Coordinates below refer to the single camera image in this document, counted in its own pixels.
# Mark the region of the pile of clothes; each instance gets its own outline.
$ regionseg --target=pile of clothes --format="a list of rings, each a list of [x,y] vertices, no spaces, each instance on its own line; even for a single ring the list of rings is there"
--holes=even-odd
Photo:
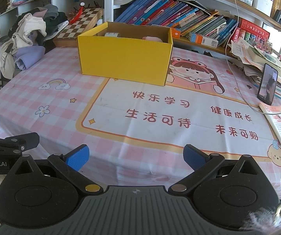
[[[30,68],[45,54],[45,43],[55,37],[68,25],[64,12],[57,6],[48,4],[34,8],[20,15],[9,30],[10,40],[0,51],[0,71],[7,79],[12,79],[15,67],[20,70]]]

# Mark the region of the cloud illustration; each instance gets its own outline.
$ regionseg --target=cloud illustration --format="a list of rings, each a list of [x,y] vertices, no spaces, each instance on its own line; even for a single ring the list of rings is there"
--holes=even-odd
[[[49,89],[50,85],[49,84],[43,84],[40,87],[38,87],[39,90],[43,90],[43,89]]]
[[[70,85],[69,85],[69,83],[62,83],[62,84],[60,84],[60,85],[57,85],[56,87],[55,87],[55,89],[56,90],[60,90],[60,89],[70,89]]]

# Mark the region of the pink checkered tablecloth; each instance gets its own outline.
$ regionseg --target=pink checkered tablecloth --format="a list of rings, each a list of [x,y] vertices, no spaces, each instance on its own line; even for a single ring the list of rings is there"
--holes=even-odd
[[[172,57],[206,64],[224,87],[223,95],[242,101],[226,61],[178,48],[173,49]],[[257,88],[239,69],[232,67],[232,70],[243,96],[257,105]],[[163,184],[168,188],[190,174],[192,170],[181,153],[140,147],[76,129],[76,121],[104,80],[81,74],[77,48],[55,48],[0,90],[0,138],[37,132],[40,144],[29,150],[37,159],[54,153],[65,154],[87,144],[90,159],[81,172],[104,184]],[[281,101],[275,99],[274,105],[281,105]],[[271,161],[259,165],[281,195],[281,167]]]

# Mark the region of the blue gripper pad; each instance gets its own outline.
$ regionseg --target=blue gripper pad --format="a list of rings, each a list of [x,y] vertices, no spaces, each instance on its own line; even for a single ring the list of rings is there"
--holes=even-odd
[[[198,170],[210,160],[210,156],[198,148],[187,144],[183,149],[184,161],[193,169]]]
[[[64,155],[65,163],[76,171],[79,171],[89,159],[89,147],[80,145],[68,154]]]

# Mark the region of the rainbow illustration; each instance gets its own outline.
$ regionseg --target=rainbow illustration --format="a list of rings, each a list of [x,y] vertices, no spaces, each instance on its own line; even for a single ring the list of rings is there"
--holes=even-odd
[[[62,84],[62,83],[66,83],[66,81],[64,79],[54,79],[54,80],[50,80],[49,82],[47,82],[47,84],[51,85],[54,83],[58,83],[58,85]]]

